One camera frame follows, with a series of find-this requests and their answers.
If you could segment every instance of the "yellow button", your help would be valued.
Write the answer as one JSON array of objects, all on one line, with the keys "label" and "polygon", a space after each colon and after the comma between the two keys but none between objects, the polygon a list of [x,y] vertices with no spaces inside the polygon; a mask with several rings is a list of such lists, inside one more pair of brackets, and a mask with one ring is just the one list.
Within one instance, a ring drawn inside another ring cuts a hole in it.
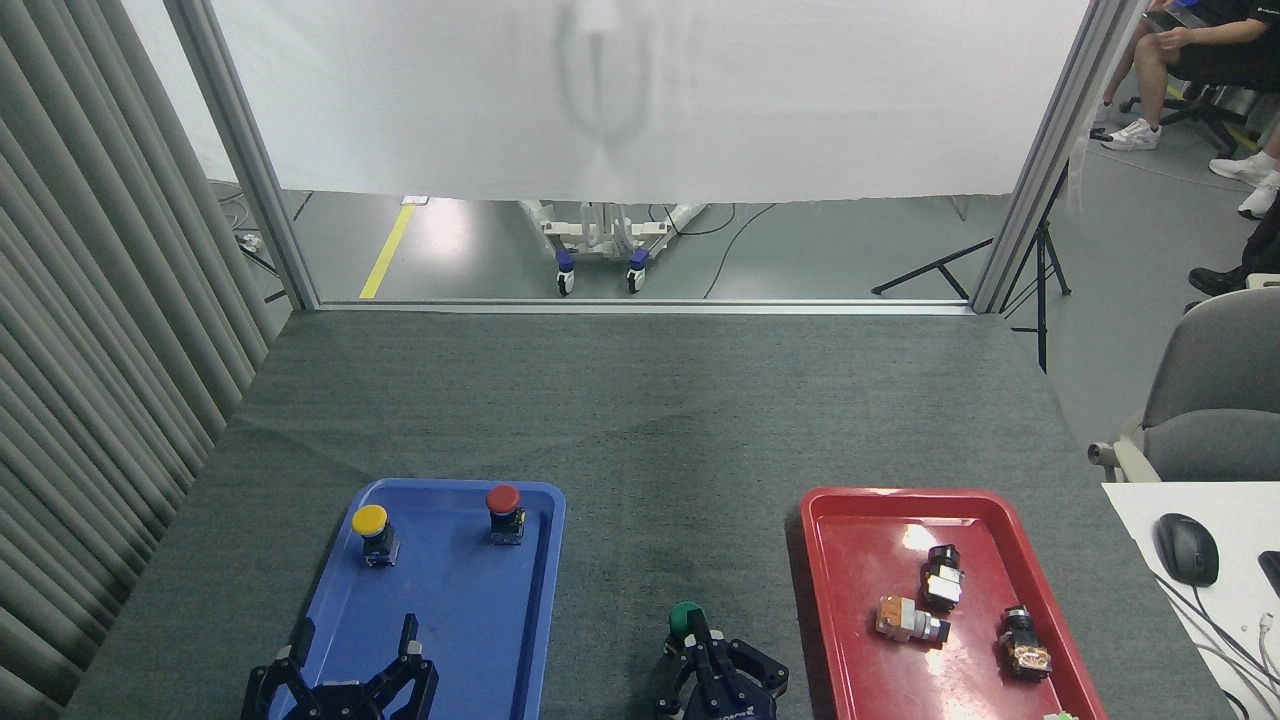
[{"label": "yellow button", "polygon": [[381,505],[366,505],[351,516],[351,529],[362,537],[372,537],[387,527],[387,509]]}]

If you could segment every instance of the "metal electrical component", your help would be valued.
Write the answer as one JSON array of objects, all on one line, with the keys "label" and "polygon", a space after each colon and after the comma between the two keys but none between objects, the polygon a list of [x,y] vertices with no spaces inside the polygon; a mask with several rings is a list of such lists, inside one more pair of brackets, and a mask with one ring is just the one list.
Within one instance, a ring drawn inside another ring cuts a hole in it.
[{"label": "metal electrical component", "polygon": [[951,634],[951,623],[940,620],[915,609],[915,601],[896,594],[881,598],[876,611],[876,632],[897,642],[920,638],[925,642],[945,643]]},{"label": "metal electrical component", "polygon": [[1039,635],[1036,634],[1032,615],[1025,605],[1005,609],[1000,644],[1005,648],[1009,671],[1015,678],[1036,680],[1037,683],[1048,678],[1052,670],[1051,659],[1048,651],[1041,644]]},{"label": "metal electrical component", "polygon": [[920,568],[920,594],[924,603],[941,612],[951,612],[960,602],[960,553],[954,544],[929,548],[929,560]]},{"label": "metal electrical component", "polygon": [[387,509],[381,505],[366,505],[351,516],[351,529],[365,538],[365,564],[370,568],[394,565],[399,555],[399,538],[396,528],[387,520]]},{"label": "metal electrical component", "polygon": [[520,544],[525,539],[525,509],[515,486],[498,486],[485,496],[489,507],[489,539],[494,544]]}]

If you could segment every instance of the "white curtain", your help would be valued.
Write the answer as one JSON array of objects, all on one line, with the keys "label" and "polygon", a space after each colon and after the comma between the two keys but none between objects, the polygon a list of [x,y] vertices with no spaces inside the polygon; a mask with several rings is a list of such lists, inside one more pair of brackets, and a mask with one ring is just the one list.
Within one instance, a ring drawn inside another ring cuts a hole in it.
[{"label": "white curtain", "polygon": [[[127,0],[229,178],[160,0]],[[1010,192],[1087,0],[216,0],[282,184],[463,199]]]}]

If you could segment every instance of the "tripod stand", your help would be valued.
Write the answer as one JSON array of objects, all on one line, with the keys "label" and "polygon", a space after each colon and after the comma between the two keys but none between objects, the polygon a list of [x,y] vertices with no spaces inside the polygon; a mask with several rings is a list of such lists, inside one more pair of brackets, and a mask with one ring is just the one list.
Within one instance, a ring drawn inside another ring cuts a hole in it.
[{"label": "tripod stand", "polygon": [[[1023,252],[1023,259],[1018,264],[1018,272],[1014,274],[1014,278],[1021,277],[1023,270],[1027,269],[1027,261],[1030,260],[1032,252],[1036,252],[1036,279],[1030,286],[1024,287],[1016,297],[1014,297],[1014,288],[1010,287],[1009,292],[1005,293],[1005,300],[1000,305],[1000,313],[1005,314],[1005,319],[1009,319],[1009,316],[1023,306],[1023,302],[1027,302],[1030,297],[1030,292],[1034,290],[1036,327],[1012,328],[1012,331],[1015,333],[1036,333],[1041,370],[1046,373],[1048,372],[1048,327],[1044,324],[1046,282],[1050,277],[1056,275],[1057,284],[1062,291],[1062,295],[1071,295],[1071,288],[1066,284],[1066,275],[1062,274],[1062,263],[1057,259],[1057,250],[1053,249],[1053,238],[1048,234],[1048,214],[1053,209],[1053,202],[1057,201],[1057,193],[1062,190],[1062,184],[1065,182],[1066,168],[1062,168],[1062,173],[1057,177],[1057,183],[1053,186],[1053,193],[1050,195],[1048,205],[1044,206],[1044,213],[1041,214],[1039,223],[1036,225],[1036,232],[1032,234],[1032,242],[1027,246],[1027,251]],[[972,252],[977,252],[978,250],[982,250],[995,242],[995,240],[996,238],[993,237],[988,237],[987,240],[970,245],[964,250],[938,258],[937,260],[927,265],[922,265],[910,273],[899,275],[884,284],[873,287],[872,292],[881,295],[886,290],[900,286],[911,278],[918,278],[931,270],[937,270],[942,273],[942,277],[946,278],[947,283],[951,284],[951,288],[956,291],[956,295],[959,295],[961,300],[969,300],[969,293],[965,292],[960,281],[957,281],[955,275],[951,274],[951,270],[947,269],[947,263],[964,258]],[[1046,259],[1048,261],[1048,273],[1046,273]]]}]

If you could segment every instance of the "red button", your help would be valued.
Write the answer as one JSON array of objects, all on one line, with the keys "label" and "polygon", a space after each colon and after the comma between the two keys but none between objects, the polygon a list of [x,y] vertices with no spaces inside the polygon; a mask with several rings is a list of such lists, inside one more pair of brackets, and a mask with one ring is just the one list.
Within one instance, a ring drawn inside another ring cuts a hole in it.
[{"label": "red button", "polygon": [[489,491],[484,503],[489,506],[489,512],[507,515],[520,506],[520,491],[515,486],[498,486]]}]

